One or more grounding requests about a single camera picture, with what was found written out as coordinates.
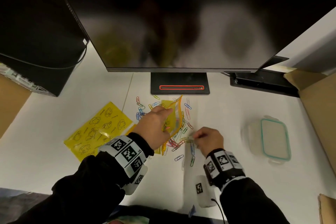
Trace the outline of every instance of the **person's left hand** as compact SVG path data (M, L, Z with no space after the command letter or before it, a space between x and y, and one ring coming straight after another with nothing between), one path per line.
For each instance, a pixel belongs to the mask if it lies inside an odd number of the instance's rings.
M162 131L162 128L172 112L172 108L165 109L156 106L139 120L132 132L139 134L146 140L150 148L156 150L170 138L168 131Z

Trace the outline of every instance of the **plastic food container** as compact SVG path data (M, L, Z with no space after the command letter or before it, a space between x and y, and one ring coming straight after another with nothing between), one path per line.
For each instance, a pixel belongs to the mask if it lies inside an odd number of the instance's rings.
M283 164L292 158L286 125L273 117L265 116L248 125L250 150L266 156L271 162Z

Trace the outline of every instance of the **person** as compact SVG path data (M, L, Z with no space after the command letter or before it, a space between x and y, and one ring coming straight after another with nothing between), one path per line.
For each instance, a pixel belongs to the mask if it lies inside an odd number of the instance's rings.
M170 138L170 134L162 131L162 128L172 111L160 106L153 108L143 116L133 132L127 135L141 148L146 158L149 155L153 156L153 150ZM223 137L215 129L203 127L195 132L193 137L204 157L224 150ZM252 221L289 223L278 206L252 179L242 174L239 179L231 179L228 182L228 179L221 174L217 175L213 182L221 189L220 202L229 224ZM125 206L117 214L111 215L125 196L122 187L130 182L132 177L128 177L116 158L106 151L100 151L96 156L86 157L78 171L56 182L51 196L23 213L12 223L102 224L107 220L110 223L129 223L122 222L122 216L145 217L149 219L149 223L173 221L206 223L206 218L202 218L203 221L196 221L196 216L189 218L184 214L144 206Z

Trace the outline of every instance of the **monitor stand base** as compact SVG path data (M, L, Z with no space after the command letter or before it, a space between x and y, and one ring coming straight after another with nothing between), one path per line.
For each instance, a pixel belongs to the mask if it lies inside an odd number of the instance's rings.
M207 73L151 73L152 95L210 94Z

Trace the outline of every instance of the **cardboard box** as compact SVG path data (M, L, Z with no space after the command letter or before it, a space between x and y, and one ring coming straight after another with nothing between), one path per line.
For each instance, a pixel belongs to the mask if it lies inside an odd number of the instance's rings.
M0 75L0 138L29 98L31 91Z
M294 70L284 75L299 90L300 99L336 174L336 73ZM319 195L321 224L336 224L336 199Z

